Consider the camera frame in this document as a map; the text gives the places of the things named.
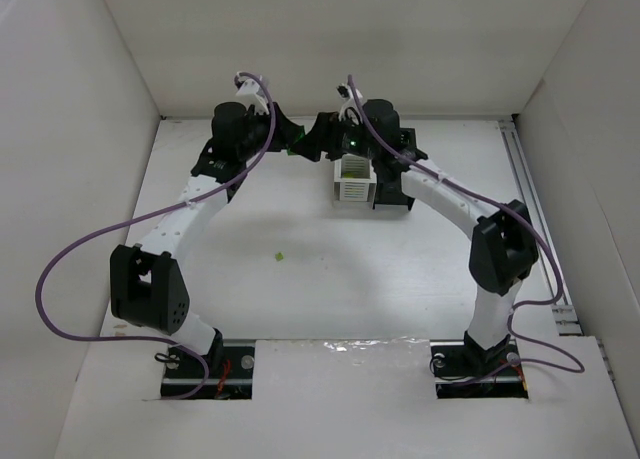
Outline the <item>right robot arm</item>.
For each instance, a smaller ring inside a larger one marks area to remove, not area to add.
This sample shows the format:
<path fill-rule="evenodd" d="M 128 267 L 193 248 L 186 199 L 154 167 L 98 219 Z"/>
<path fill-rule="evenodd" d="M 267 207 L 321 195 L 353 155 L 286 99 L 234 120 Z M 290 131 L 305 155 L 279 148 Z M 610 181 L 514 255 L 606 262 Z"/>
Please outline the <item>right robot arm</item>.
<path fill-rule="evenodd" d="M 459 228 L 470 241 L 468 268 L 477 289 L 458 373 L 485 375 L 506 362 L 515 299 L 539 259 L 524 203 L 482 197 L 446 175 L 383 99 L 362 106 L 349 101 L 338 112 L 320 113 L 311 130 L 294 134 L 287 146 L 313 162 L 364 158 L 376 175 L 375 201 L 406 207 L 420 201 Z"/>

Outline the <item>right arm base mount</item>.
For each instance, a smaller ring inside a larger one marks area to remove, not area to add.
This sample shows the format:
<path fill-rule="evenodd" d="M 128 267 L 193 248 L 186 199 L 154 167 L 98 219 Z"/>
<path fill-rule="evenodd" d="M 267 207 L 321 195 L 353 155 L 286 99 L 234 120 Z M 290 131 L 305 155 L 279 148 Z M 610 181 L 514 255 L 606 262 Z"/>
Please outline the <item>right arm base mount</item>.
<path fill-rule="evenodd" d="M 488 362 L 473 359 L 463 341 L 431 342 L 430 351 L 438 399 L 529 397 L 522 368 L 508 364 L 508 355 L 518 354 L 514 341 Z"/>

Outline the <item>white slotted container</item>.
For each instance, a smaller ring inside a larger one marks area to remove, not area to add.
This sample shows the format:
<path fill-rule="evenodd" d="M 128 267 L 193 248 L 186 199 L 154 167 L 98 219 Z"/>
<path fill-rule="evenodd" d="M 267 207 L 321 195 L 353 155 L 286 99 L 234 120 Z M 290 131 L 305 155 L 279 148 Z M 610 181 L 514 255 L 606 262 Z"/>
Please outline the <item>white slotted container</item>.
<path fill-rule="evenodd" d="M 366 164 L 369 166 L 368 179 L 347 179 L 341 177 L 345 163 Z M 369 159 L 354 155 L 344 155 L 334 162 L 333 172 L 333 202 L 336 204 L 373 205 L 377 187 L 377 176 Z"/>

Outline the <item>black slotted container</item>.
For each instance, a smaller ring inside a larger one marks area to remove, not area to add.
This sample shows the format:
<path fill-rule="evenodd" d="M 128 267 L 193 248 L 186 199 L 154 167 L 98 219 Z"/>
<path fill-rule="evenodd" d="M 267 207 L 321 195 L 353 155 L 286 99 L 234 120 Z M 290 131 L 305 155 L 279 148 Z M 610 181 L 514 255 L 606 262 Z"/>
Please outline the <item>black slotted container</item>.
<path fill-rule="evenodd" d="M 401 128 L 398 152 L 417 150 L 416 133 L 414 128 Z M 402 191 L 401 174 L 409 170 L 409 166 L 399 161 L 393 154 L 380 146 L 379 152 L 371 160 L 376 174 L 376 189 L 373 199 L 373 209 L 380 206 L 394 206 L 411 211 L 414 198 Z"/>

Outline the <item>green rounded brick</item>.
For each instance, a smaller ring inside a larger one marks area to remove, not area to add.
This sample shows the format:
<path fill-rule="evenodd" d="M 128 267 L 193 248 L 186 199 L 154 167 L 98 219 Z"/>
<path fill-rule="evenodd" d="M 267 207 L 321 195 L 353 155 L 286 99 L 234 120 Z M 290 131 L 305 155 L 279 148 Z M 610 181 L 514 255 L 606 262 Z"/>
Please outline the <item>green rounded brick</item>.
<path fill-rule="evenodd" d="M 302 126 L 297 127 L 295 131 L 289 134 L 286 149 L 288 155 L 297 155 L 297 146 L 304 139 L 304 136 L 305 130 Z"/>

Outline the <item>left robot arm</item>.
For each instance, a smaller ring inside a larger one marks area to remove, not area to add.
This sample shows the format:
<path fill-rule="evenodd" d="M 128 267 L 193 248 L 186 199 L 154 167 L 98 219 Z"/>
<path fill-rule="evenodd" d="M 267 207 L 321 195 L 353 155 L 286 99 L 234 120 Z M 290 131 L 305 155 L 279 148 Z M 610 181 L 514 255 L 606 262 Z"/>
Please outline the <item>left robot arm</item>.
<path fill-rule="evenodd" d="M 215 369 L 223 359 L 222 334 L 191 311 L 181 265 L 242 185 L 248 161 L 261 149 L 288 148 L 304 129 L 281 110 L 262 115 L 225 102 L 214 109 L 211 131 L 179 197 L 180 209 L 164 214 L 134 245 L 117 246 L 109 267 L 114 317 L 158 332 Z"/>

